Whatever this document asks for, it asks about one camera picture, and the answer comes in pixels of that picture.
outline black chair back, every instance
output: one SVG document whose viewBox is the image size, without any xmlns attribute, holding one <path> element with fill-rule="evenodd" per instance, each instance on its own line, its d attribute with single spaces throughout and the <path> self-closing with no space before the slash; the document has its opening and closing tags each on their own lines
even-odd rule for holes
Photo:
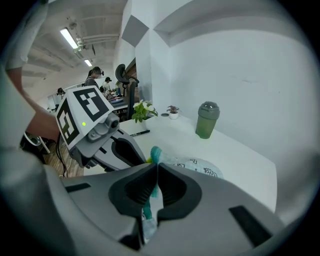
<svg viewBox="0 0 320 256">
<path fill-rule="evenodd" d="M 130 85 L 129 88 L 129 93 L 128 93 L 128 109 L 127 109 L 127 114 L 126 114 L 126 118 L 127 120 L 130 120 L 132 118 L 132 115 L 135 113 L 134 110 L 134 104 L 135 104 L 135 90 L 136 87 L 138 86 L 137 82 L 133 82 Z"/>
</svg>

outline fluorescent light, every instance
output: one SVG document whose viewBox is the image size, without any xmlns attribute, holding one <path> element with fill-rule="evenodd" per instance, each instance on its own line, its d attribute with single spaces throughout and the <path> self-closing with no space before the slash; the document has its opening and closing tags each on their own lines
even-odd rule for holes
<svg viewBox="0 0 320 256">
<path fill-rule="evenodd" d="M 71 45 L 73 49 L 78 48 L 78 45 L 76 44 L 75 40 L 72 38 L 67 28 L 61 29 L 60 33 L 64 36 L 65 40 L 68 41 L 68 43 Z"/>
<path fill-rule="evenodd" d="M 85 59 L 84 62 L 89 66 L 89 67 L 92 67 L 90 61 L 88 59 Z"/>
</svg>

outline green water bottle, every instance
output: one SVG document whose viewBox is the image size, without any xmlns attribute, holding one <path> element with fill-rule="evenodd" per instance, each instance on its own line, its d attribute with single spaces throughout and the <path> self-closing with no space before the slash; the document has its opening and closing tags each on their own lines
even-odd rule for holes
<svg viewBox="0 0 320 256">
<path fill-rule="evenodd" d="M 201 139 L 209 139 L 220 115 L 220 109 L 215 102 L 206 101 L 198 110 L 198 122 L 195 133 Z"/>
</svg>

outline potted plant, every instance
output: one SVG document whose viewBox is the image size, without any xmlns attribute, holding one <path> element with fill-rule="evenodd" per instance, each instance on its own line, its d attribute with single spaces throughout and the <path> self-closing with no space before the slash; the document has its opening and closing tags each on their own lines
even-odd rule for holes
<svg viewBox="0 0 320 256">
<path fill-rule="evenodd" d="M 178 107 L 176 106 L 168 106 L 168 109 L 166 110 L 167 112 L 169 112 L 169 118 L 170 119 L 177 119 L 179 116 L 178 110 L 180 110 Z"/>
<path fill-rule="evenodd" d="M 135 123 L 138 121 L 142 123 L 142 125 L 146 125 L 147 119 L 151 118 L 152 115 L 158 116 L 158 112 L 154 108 L 154 106 L 149 101 L 140 100 L 140 102 L 135 103 L 133 105 L 135 113 L 132 115 L 132 119 L 135 120 Z"/>
</svg>

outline office chair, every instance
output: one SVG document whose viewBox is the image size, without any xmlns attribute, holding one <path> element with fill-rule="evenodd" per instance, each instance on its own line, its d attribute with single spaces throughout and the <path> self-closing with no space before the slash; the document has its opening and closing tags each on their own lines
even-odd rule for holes
<svg viewBox="0 0 320 256">
<path fill-rule="evenodd" d="M 115 70 L 115 77 L 118 79 L 126 88 L 128 84 L 130 84 L 129 79 L 134 79 L 134 82 L 132 82 L 129 92 L 128 92 L 128 108 L 127 108 L 127 114 L 126 118 L 127 120 L 130 120 L 132 118 L 132 115 L 134 114 L 134 104 L 135 104 L 135 89 L 138 86 L 139 80 L 131 75 L 126 74 L 126 65 L 120 64 L 116 70 Z"/>
</svg>

